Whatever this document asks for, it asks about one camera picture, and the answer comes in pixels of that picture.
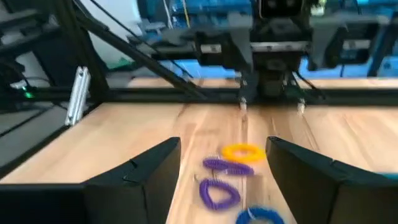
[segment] light wood tabletop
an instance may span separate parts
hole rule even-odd
[[[135,80],[140,86],[159,80]],[[212,86],[233,81],[205,81]],[[314,81],[325,85],[328,81]],[[330,86],[354,86],[336,81]],[[395,80],[357,82],[360,86],[398,86]],[[167,223],[234,223],[250,205],[277,210],[286,223],[295,220],[271,175],[267,162],[255,177],[217,178],[236,187],[241,203],[225,212],[205,208],[198,193],[199,178],[210,177],[201,161],[228,144],[242,141],[265,146],[266,137],[279,136],[342,162],[376,172],[398,172],[398,108],[311,106],[304,114],[296,107],[251,106],[247,127],[238,105],[104,103],[79,124],[64,132],[1,183],[82,182],[116,167],[171,137],[182,140],[180,177]],[[214,198],[223,197],[216,190]]]

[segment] purple spiral keyring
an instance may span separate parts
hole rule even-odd
[[[229,193],[230,198],[222,200],[218,203],[214,202],[209,194],[210,187],[216,187],[218,189],[224,190],[225,192]],[[236,188],[230,186],[225,182],[214,179],[202,180],[199,185],[199,193],[206,207],[216,211],[229,209],[237,205],[241,201],[241,196],[239,195],[239,192],[238,190],[236,190]]]
[[[203,166],[211,170],[226,171],[229,175],[254,175],[254,170],[246,164],[228,162],[222,159],[205,159]]]

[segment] green light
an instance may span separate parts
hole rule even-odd
[[[33,94],[31,94],[31,93],[25,93],[25,97],[26,98],[33,98],[33,97],[35,97]]]

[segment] black pad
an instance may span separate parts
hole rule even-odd
[[[398,182],[278,137],[267,159],[298,224],[398,223]]]
[[[179,169],[170,138],[80,184],[0,185],[0,223],[165,223]]]

